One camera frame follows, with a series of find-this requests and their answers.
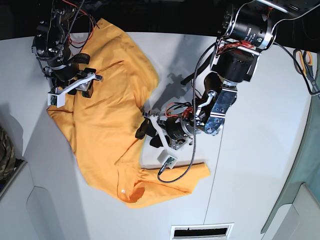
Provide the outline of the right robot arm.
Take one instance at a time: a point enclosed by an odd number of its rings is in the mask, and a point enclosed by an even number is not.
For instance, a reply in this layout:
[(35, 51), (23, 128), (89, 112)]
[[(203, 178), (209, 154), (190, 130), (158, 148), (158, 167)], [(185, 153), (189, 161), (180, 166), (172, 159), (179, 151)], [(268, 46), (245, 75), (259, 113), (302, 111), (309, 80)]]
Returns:
[(97, 22), (88, 12), (89, 0), (52, 0), (47, 1), (49, 15), (40, 17), (36, 28), (31, 51), (34, 53), (44, 77), (50, 84), (50, 98), (56, 99), (59, 90), (65, 90), (69, 95), (81, 92), (85, 98), (93, 94), (93, 80), (84, 83), (81, 80), (96, 74), (89, 65), (91, 57), (87, 53), (73, 54), (71, 48), (82, 50), (88, 40), (75, 42), (71, 39), (72, 29), (76, 21), (85, 16), (88, 18), (88, 36), (93, 36)]

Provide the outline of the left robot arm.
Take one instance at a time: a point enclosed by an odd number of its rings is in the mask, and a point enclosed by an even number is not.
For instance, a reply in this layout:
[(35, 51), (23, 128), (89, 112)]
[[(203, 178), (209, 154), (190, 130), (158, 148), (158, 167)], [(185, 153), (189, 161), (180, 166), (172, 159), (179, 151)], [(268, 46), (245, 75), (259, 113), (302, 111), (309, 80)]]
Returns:
[(278, 24), (299, 19), (319, 5), (317, 0), (232, 1), (216, 41), (201, 55), (194, 72), (181, 81), (193, 88), (203, 83), (203, 94), (194, 94), (190, 102), (173, 103), (164, 111), (166, 120), (145, 113), (136, 138), (150, 136), (154, 147), (168, 144), (176, 149), (199, 133), (218, 134), (237, 99), (237, 85), (252, 79), (262, 52), (275, 42)]

